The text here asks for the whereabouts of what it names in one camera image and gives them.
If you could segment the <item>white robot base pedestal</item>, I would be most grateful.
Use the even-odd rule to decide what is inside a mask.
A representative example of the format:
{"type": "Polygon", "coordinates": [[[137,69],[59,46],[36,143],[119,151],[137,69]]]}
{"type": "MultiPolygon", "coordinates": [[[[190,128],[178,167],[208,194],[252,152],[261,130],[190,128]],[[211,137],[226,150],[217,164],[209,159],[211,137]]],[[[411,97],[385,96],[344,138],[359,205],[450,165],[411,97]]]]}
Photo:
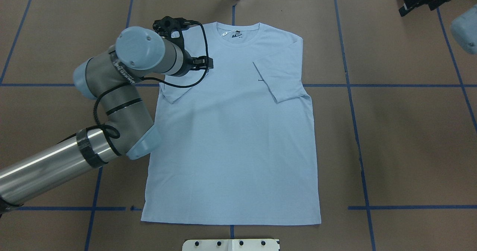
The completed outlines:
{"type": "Polygon", "coordinates": [[[280,251],[278,239],[190,239],[183,251],[280,251]]]}

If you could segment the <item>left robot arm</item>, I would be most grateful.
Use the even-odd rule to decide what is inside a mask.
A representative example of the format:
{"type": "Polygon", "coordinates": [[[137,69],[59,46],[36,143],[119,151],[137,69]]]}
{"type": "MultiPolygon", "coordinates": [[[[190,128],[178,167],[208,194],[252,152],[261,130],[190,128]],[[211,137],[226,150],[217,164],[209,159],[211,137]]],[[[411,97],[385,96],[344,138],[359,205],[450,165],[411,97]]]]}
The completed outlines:
{"type": "Polygon", "coordinates": [[[157,81],[150,73],[181,77],[213,67],[203,26],[205,54],[193,57],[185,49],[182,28],[124,29],[114,45],[88,59],[73,73],[74,85],[94,100],[94,125],[79,130],[54,146],[1,170],[1,214],[19,209],[25,202],[102,168],[123,155],[141,158],[158,147],[151,138],[159,134],[139,95],[136,84],[157,81]]]}

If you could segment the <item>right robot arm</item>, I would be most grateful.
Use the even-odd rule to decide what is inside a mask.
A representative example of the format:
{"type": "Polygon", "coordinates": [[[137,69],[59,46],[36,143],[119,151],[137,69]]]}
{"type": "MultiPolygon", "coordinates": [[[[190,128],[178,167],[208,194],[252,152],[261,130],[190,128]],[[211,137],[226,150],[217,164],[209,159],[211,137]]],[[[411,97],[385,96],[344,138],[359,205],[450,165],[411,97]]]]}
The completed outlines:
{"type": "MultiPolygon", "coordinates": [[[[428,5],[431,11],[451,0],[403,0],[399,8],[400,16],[404,17],[412,10],[428,5]]],[[[473,6],[451,22],[451,34],[459,46],[468,54],[477,52],[477,9],[473,6]]]]}

